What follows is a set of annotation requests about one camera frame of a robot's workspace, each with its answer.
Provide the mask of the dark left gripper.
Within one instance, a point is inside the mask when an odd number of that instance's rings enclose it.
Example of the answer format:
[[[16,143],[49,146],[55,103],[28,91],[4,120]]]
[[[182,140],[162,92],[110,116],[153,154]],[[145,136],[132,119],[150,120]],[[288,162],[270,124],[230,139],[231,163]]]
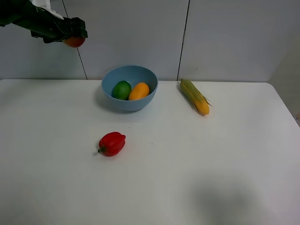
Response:
[[[69,38],[87,38],[85,22],[78,18],[59,19],[42,7],[37,7],[37,20],[30,29],[31,36],[42,38],[45,43],[61,42]]]

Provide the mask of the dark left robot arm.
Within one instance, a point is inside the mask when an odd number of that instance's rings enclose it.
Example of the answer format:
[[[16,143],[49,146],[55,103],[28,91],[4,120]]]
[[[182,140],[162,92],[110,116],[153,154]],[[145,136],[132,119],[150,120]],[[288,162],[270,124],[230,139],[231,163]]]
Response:
[[[88,37],[83,20],[61,16],[51,8],[50,0],[2,0],[0,25],[9,24],[30,30],[32,37],[42,38],[46,44],[63,42],[78,48]]]

